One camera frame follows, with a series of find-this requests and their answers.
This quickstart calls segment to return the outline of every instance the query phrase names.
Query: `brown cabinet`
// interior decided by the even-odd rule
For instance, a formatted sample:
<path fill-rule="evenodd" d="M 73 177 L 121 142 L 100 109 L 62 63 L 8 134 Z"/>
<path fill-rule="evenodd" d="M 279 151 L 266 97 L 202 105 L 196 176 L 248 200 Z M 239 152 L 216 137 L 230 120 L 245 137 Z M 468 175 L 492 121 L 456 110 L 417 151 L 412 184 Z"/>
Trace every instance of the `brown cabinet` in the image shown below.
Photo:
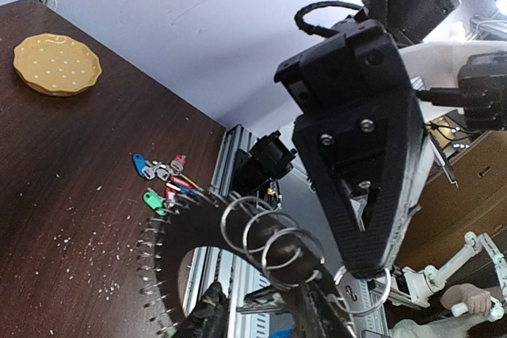
<path fill-rule="evenodd" d="M 443 173 L 429 179 L 397 265 L 440 267 L 463 247 L 467 231 L 494 236 L 507 226 L 507 133 L 484 134 L 452 166 L 459 187 Z"/>

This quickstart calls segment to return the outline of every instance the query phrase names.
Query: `polka dot plate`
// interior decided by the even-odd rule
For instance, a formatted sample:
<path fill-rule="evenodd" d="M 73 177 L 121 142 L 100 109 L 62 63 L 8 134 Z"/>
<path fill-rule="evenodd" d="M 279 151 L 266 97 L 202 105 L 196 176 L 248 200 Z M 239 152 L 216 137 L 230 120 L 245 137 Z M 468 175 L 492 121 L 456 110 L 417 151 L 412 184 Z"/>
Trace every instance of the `polka dot plate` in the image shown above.
<path fill-rule="evenodd" d="M 95 85 L 102 73 L 98 57 L 69 36 L 31 36 L 14 48 L 14 68 L 32 89 L 68 97 Z"/>

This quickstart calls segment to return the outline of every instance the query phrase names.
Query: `wooden table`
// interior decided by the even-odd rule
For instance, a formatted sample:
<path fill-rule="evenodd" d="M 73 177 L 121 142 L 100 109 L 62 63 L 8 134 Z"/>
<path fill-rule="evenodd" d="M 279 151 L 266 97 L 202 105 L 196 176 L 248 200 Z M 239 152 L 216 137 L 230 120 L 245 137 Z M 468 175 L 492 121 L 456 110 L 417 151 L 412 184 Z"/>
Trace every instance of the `wooden table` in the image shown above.
<path fill-rule="evenodd" d="M 31 90 L 13 49 L 42 32 L 100 58 L 95 88 L 75 97 Z M 207 186 L 224 129 L 36 0 L 0 7 L 1 337 L 152 337 L 135 243 L 150 210 L 132 154 L 188 157 Z"/>

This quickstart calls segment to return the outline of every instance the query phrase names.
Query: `blue object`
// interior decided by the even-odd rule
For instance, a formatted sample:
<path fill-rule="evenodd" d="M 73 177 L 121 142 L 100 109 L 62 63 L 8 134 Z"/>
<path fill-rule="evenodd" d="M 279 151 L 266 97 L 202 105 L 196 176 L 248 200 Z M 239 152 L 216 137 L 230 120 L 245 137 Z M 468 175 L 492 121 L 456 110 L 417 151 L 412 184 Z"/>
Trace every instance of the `blue object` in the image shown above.
<path fill-rule="evenodd" d="M 137 173 L 142 177 L 142 178 L 146 178 L 146 176 L 144 176 L 143 174 L 143 168 L 146 165 L 146 162 L 144 161 L 144 157 L 142 154 L 134 154 L 132 156 L 132 160 L 134 160 L 134 165 L 135 165 L 135 168 L 137 169 Z"/>
<path fill-rule="evenodd" d="M 291 338 L 292 329 L 280 330 L 279 332 L 274 332 L 269 338 Z"/>

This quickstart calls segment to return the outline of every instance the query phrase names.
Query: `hand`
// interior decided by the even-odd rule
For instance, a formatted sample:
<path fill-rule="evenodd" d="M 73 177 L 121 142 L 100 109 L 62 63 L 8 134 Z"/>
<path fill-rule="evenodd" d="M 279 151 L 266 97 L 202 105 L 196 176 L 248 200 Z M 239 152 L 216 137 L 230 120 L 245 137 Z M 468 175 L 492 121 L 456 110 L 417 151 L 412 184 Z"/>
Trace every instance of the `hand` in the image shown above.
<path fill-rule="evenodd" d="M 461 299 L 468 308 L 468 313 L 483 314 L 488 317 L 491 311 L 491 293 L 472 284 L 461 285 Z"/>

